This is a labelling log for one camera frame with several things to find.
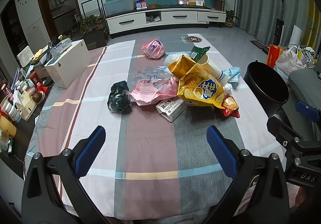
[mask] white box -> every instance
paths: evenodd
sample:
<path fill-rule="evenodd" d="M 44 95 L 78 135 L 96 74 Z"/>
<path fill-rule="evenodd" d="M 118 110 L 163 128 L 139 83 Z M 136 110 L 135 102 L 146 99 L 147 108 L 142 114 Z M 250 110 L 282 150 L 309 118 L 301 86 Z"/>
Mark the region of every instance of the white box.
<path fill-rule="evenodd" d="M 55 84 L 66 89 L 91 63 L 84 40 L 72 42 L 58 59 L 54 59 L 48 61 L 45 68 Z"/>
<path fill-rule="evenodd" d="M 156 105 L 158 113 L 170 122 L 173 122 L 186 108 L 187 103 L 178 96 L 162 100 Z"/>

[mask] brown circular emblem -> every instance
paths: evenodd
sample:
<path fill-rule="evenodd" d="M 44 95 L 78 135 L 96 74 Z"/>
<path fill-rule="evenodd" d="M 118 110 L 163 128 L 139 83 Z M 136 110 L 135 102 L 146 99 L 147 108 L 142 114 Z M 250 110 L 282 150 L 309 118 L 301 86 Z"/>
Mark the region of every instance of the brown circular emblem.
<path fill-rule="evenodd" d="M 200 43 L 202 41 L 202 39 L 197 36 L 188 36 L 186 40 L 192 43 Z"/>

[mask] pink crumpled wrapper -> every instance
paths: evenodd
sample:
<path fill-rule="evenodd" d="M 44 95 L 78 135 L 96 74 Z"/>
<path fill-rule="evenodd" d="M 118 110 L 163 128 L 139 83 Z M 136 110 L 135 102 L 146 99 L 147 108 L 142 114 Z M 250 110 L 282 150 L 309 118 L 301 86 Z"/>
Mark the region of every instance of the pink crumpled wrapper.
<path fill-rule="evenodd" d="M 137 82 L 129 96 L 130 100 L 135 101 L 139 106 L 149 105 L 177 96 L 177 89 L 178 85 L 174 77 L 158 82 L 142 79 Z"/>
<path fill-rule="evenodd" d="M 142 50 L 150 59 L 158 59 L 165 54 L 165 47 L 159 40 L 153 40 L 148 45 L 144 45 Z"/>

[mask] black plastic bag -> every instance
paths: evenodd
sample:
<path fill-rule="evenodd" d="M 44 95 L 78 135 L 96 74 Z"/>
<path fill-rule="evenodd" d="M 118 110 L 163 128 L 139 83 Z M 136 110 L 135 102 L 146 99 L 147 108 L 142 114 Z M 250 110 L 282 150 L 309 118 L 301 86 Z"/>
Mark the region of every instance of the black plastic bag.
<path fill-rule="evenodd" d="M 131 112 L 132 105 L 129 100 L 129 88 L 126 81 L 114 83 L 110 88 L 111 93 L 108 98 L 108 109 L 115 112 Z"/>

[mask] yellow snack packaging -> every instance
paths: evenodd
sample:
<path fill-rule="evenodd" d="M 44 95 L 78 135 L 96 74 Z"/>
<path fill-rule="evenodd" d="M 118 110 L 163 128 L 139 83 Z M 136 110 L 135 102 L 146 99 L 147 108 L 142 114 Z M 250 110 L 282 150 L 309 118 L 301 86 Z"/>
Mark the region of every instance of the yellow snack packaging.
<path fill-rule="evenodd" d="M 224 99 L 224 90 L 219 82 L 203 67 L 186 56 L 182 56 L 177 63 L 168 66 L 168 69 L 177 77 L 194 65 L 179 78 L 177 96 L 189 102 L 190 106 L 215 106 L 220 109 Z"/>

